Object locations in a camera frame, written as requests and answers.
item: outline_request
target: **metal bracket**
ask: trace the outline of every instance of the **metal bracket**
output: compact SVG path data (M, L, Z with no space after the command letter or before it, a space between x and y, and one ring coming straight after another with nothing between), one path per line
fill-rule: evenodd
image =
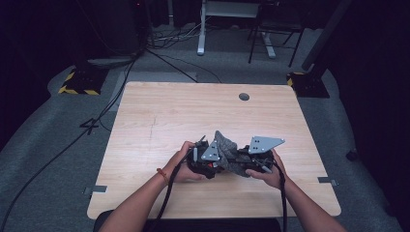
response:
M249 153L250 154L261 154L266 153L274 147L284 143L283 138L271 138L271 137L261 137L254 136L250 141Z
M90 196L91 198L93 192L106 192L106 188L107 186L94 186L93 188L86 187L82 193Z
M338 186L338 182L336 180L332 180L329 177L318 177L317 180L319 181L320 184L330 183L332 184L332 186Z
M201 157L203 160L218 161L220 160L220 153L218 152L217 141L214 140L209 147L205 150Z

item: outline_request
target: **cord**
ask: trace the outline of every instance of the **cord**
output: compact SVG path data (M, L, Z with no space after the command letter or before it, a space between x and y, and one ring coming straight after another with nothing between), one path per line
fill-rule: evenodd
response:
M188 40L192 39L193 37L199 36L199 34L195 34L195 35L190 36L190 33L193 32L195 29L197 29L197 28L200 27L200 26L201 26L201 23L198 23L198 24L195 25L193 28L188 29L189 32L188 32L188 33L185 33L185 35L182 35L182 36L181 36L181 29L180 29L180 32L179 32L177 35L171 36L171 34L175 31L175 30L173 30L168 36L166 36L166 37L161 37L161 38L158 38L158 39L155 39L155 40L154 40L154 41L164 40L163 45L157 46L157 45L154 45L154 44L148 44L148 47L149 47L149 48L152 48L152 49L170 48L171 46L173 46L173 45L176 44L177 42L185 42L185 41L188 41ZM177 41L175 41L175 42L172 43L171 45L168 45L168 44L171 43L174 39L177 39Z
M274 160L274 166L278 169L279 171L279 176L280 176L280 196L281 196L281 201L282 201L282 208L283 208L283 232L287 231L287 207L286 207L286 193L284 190L284 174L283 171L280 169L279 165L277 162Z
M174 68L175 70L181 72L182 74L186 75L189 79L191 79L193 82L198 83L197 80L195 80L192 76L188 75L186 72L182 71L181 69L175 67L174 65L172 65L171 63L167 62L165 59L163 59L162 57L160 57L157 53L152 52L151 50L149 50L148 48L145 48L149 53L157 56L158 58L160 58L161 60L163 60L163 62L165 62L166 64L170 65L172 68Z
M197 65L195 65L195 64L193 64L193 63L190 63L190 62L187 62L187 61L184 61L184 60L178 59L178 58L170 57L170 56L167 56L167 55L159 55L159 56L167 57L167 58L169 58L169 59L173 59L173 60L181 61L181 62L184 62L184 63L186 63L186 64L189 64L189 65L192 65L192 66L198 67L199 69L204 70L204 71L206 71L206 72L208 72L208 73L212 74L214 77L216 77L216 78L217 78L217 80L218 80L218 82L219 82L219 83L222 83L222 81L220 80L220 78L219 78L219 77L218 77L215 73L213 73L213 72L211 72L211 71L209 71L209 70L207 70L207 69L205 69L205 68L202 68L202 67L197 66Z
M111 132L111 130L110 130L109 128L107 128L107 127L103 124L102 119L100 119L99 122L100 122L100 124L102 125L102 127L103 127L104 129L106 129L107 131L110 131L110 132Z
M5 227L6 227L6 223L7 223L7 219L9 218L10 212L12 211L13 206L15 205L15 202L18 200L19 196L25 191L25 189L51 164L53 163L55 160L57 160L59 157L61 157L67 150L69 150L76 141L78 141L89 129L91 129L100 119L101 117L109 110L109 108L112 107L112 105L118 100L118 98L121 95L121 92L123 91L127 80L128 80L128 76L130 74L130 70L133 66L133 64L135 63L135 61L137 60L137 58L139 57L140 54L138 54L134 60L132 61L132 63L130 65L127 66L127 73L125 75L125 79L124 82L120 88L120 90L118 91L117 95L115 96L115 98L113 98L108 105L102 110L102 112L100 113L99 117L97 118L97 120L93 121L91 123L91 125L85 129L78 137L76 137L67 147L65 147L60 153L58 153L54 158L52 158L49 162L47 162L42 168L40 168L25 184L24 186L21 188L21 190L18 192L18 194L15 196L15 198L13 199L12 203L10 204L4 218L3 218L3 222L2 225L0 227L0 232L4 232Z
M161 220L161 218L162 218L162 215L163 215L163 212L165 211L166 204L168 203L169 196L171 195L172 186L173 186L173 184L174 184L175 177L177 176L178 171L179 171L180 168L181 168L181 164L185 161L185 159L187 158L187 156L188 156L192 151L193 151L193 149L190 149L190 150L185 154L185 156L178 162L178 164L174 167L174 169L172 170L171 176L169 177L168 188L166 189L166 195L165 195L165 198L163 199L163 203L162 203L160 212L158 213L157 218L155 219L153 225L152 225L151 228L148 230L148 232L154 231L154 229L157 227L158 223L160 222L160 220Z

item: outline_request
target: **chair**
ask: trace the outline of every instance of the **chair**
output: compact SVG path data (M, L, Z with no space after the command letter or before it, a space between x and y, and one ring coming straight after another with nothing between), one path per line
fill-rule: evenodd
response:
M263 44L265 46L293 48L292 58L288 67L290 68L295 58L296 51L299 47L299 42L304 34L305 27L303 26L302 18L304 17L302 7L298 5L296 1L264 1L258 7L256 20L251 28L248 40L252 36L252 46L250 49L250 55L248 63L252 59L253 49L255 46L255 40L258 32L274 33L274 34L286 34L289 35L284 41L282 46L276 46L273 44ZM284 46L294 33L299 33L298 41L294 47Z

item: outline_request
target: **person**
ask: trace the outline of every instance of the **person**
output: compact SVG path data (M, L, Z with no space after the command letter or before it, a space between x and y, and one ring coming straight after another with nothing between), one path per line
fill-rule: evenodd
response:
M110 212L104 219L100 231L142 231L147 217L159 194L167 186L167 178L170 177L173 168L192 148L194 143L186 141L181 150L178 151L166 164L166 166L148 180L141 188L135 191L117 209ZM295 211L299 221L305 231L346 231L345 228L319 205L311 200L287 175L280 159L280 156L272 150L278 166L285 177L286 199ZM251 169L246 172L255 179L264 181L267 185L279 189L278 170L273 166L273 173L260 173ZM186 180L201 181L205 176L190 171L186 163L181 165L181 169L175 177L175 182L185 182Z

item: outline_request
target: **tabletop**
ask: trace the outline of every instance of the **tabletop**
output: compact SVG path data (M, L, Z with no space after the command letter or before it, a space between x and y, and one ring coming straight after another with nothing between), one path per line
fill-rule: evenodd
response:
M239 98L249 96L247 101ZM89 218L115 209L178 151L184 141L215 131L238 144L254 135L283 138L277 146L288 176L332 216L340 207L293 90L285 85L129 82L107 144L88 208ZM164 190L149 215L155 218ZM288 205L288 215L295 216ZM222 172L214 179L176 183L162 218L281 217L278 189Z

